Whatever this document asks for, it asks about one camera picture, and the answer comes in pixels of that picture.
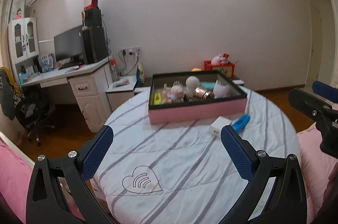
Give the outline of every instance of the computer tower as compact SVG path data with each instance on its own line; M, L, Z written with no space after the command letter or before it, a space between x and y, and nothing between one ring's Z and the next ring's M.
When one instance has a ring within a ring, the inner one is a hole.
M102 27L82 29L82 52L85 64L93 64L108 56L107 43Z
M82 12L82 25L84 27L102 27L101 10L91 8Z

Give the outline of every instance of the charger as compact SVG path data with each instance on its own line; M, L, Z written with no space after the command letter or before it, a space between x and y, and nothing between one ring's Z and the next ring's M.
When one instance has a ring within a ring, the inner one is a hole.
M215 120L214 123L212 123L209 127L209 133L211 133L213 136L220 137L221 130L224 126L230 125L231 120L227 119L223 116L220 116Z

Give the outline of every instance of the computer monitor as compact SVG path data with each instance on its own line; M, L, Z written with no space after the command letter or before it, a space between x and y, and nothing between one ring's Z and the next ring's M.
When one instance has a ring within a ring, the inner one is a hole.
M82 54L81 42L82 25L54 37L56 61L73 58L73 61L63 65L61 69L82 64L79 59L79 55Z

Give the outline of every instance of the metal screw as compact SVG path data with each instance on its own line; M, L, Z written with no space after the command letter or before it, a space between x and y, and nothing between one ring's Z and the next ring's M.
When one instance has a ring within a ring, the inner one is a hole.
M42 161L42 160L44 160L46 157L43 155L43 154L40 154L39 156L38 156L38 161Z
M76 155L77 155L77 152L76 152L76 151L71 151L71 152L68 153L68 156L69 156L70 158L76 157Z
M290 159L293 160L293 161L297 160L297 156L294 155L294 154L290 154L289 157L290 157Z
M258 154L259 157L266 157L265 151L260 150L260 151L257 152L257 154Z

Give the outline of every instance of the striped bedsheet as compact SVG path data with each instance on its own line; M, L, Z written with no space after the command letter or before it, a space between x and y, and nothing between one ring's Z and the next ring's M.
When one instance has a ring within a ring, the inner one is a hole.
M295 129L271 101L243 87L251 120L241 137L270 156L300 158ZM150 125L149 92L120 106L107 120L114 141L92 186L122 224L213 224L234 205L247 181L241 179L219 138L213 119ZM233 122L239 116L232 116ZM257 216L273 179L257 205Z

